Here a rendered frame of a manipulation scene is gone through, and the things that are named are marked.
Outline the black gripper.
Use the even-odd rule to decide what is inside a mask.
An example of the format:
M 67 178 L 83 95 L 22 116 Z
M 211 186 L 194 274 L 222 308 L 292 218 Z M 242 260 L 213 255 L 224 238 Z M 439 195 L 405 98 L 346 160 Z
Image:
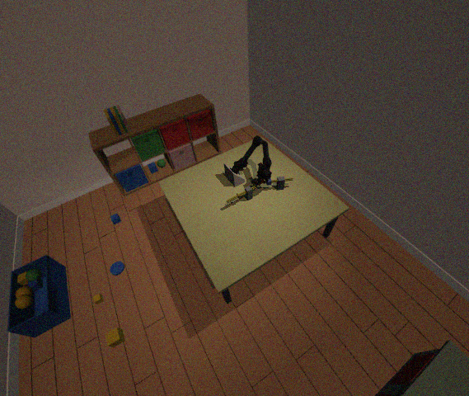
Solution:
M 257 172 L 257 173 L 258 173 L 258 174 L 257 174 L 258 178 L 254 178 L 254 179 L 252 180 L 252 182 L 255 183 L 256 185 L 259 185 L 260 179 L 262 178 L 263 174 L 262 174 L 262 173 L 259 173 L 259 172 Z

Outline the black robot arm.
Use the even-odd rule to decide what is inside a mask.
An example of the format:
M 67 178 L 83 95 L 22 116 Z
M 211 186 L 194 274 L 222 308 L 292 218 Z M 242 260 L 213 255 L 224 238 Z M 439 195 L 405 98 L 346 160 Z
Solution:
M 270 166 L 271 166 L 272 162 L 271 162 L 271 159 L 270 159 L 270 156 L 269 156 L 268 142 L 263 140 L 259 135 L 256 135 L 254 137 L 254 139 L 252 141 L 252 145 L 247 150 L 246 154 L 242 158 L 240 158 L 238 161 L 234 162 L 234 166 L 230 169 L 234 173 L 237 174 L 239 169 L 242 169 L 242 168 L 246 167 L 246 165 L 248 164 L 248 162 L 247 162 L 248 158 L 254 152 L 256 147 L 259 146 L 260 144 L 263 145 L 263 153 L 264 153 L 263 164 L 264 165 L 262 163 L 257 164 L 259 166 L 258 172 L 263 174 L 262 179 L 264 178 L 266 181 L 268 181 L 271 178 L 271 173 L 272 172 L 270 171 Z

